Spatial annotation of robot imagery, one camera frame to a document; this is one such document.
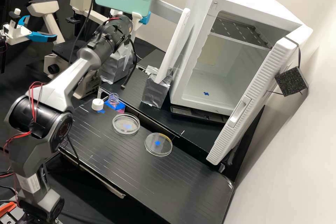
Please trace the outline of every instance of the blue block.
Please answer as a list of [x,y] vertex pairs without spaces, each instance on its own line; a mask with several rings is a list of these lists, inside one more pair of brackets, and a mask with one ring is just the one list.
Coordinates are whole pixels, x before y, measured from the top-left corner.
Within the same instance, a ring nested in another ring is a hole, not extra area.
[[151,12],[148,12],[148,15],[146,17],[143,17],[139,22],[144,24],[144,25],[148,24],[150,16],[151,16]]

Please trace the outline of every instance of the open door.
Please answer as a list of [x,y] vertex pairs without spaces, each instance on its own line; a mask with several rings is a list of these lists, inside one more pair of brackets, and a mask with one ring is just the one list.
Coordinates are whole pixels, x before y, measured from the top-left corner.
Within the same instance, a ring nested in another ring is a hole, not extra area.
[[[302,48],[312,32],[311,28],[302,25],[289,33],[287,37],[297,42]],[[281,38],[276,42],[217,137],[206,158],[209,162],[217,165],[239,142],[270,96],[268,90],[272,91],[276,87],[274,76],[284,71],[287,61],[297,51],[296,44],[286,38]]]

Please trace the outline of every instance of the blue clamp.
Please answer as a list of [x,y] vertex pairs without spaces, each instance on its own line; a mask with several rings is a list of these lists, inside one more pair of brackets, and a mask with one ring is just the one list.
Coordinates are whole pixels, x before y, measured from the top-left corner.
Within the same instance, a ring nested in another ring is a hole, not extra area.
[[57,39],[57,35],[33,31],[27,38],[35,42],[54,42]]
[[151,12],[148,12],[148,15],[145,16],[145,17],[143,17],[143,18],[139,21],[139,23],[142,23],[142,24],[144,24],[144,25],[148,24],[149,19],[150,19],[150,16],[151,16]]
[[[30,18],[29,15],[23,16],[18,21],[18,25],[25,26],[26,24],[28,24],[29,18]],[[39,31],[38,32],[33,31],[31,34],[29,34],[26,37],[34,42],[54,42],[57,39],[56,34],[43,33]]]
[[28,20],[29,20],[30,16],[23,16],[22,18],[20,18],[20,20],[18,21],[18,25],[21,26],[25,26],[26,24],[28,24]]

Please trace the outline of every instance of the black foam pad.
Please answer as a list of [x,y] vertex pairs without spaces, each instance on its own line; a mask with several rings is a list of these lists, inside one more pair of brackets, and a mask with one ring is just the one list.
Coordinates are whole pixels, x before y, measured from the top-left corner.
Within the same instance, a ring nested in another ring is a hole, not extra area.
[[308,88],[308,84],[298,67],[280,73],[274,78],[284,96],[292,95]]

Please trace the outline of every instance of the black cylinder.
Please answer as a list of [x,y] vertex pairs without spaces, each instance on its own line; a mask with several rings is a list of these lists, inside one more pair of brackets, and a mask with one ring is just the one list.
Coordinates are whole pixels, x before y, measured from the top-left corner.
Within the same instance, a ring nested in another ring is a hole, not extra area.
[[45,137],[60,113],[41,103],[38,107],[36,123],[33,123],[30,101],[28,97],[24,97],[13,109],[9,117],[9,124],[22,132],[32,130],[32,134],[38,138]]
[[132,21],[127,16],[117,16],[116,19],[112,19],[97,28],[94,37],[88,41],[87,47],[94,50],[103,63],[111,53],[115,53],[120,45],[125,42],[132,29]]

